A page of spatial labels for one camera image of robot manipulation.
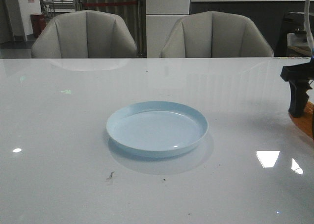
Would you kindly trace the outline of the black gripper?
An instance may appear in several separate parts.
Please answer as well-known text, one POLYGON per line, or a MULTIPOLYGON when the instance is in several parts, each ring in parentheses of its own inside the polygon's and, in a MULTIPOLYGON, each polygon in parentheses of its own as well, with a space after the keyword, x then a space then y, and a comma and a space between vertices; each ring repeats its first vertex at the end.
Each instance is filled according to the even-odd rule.
POLYGON ((289 81, 291 100, 288 112, 295 118, 303 115, 312 89, 309 80, 314 79, 314 63, 312 61, 292 66, 283 66, 280 77, 289 81))

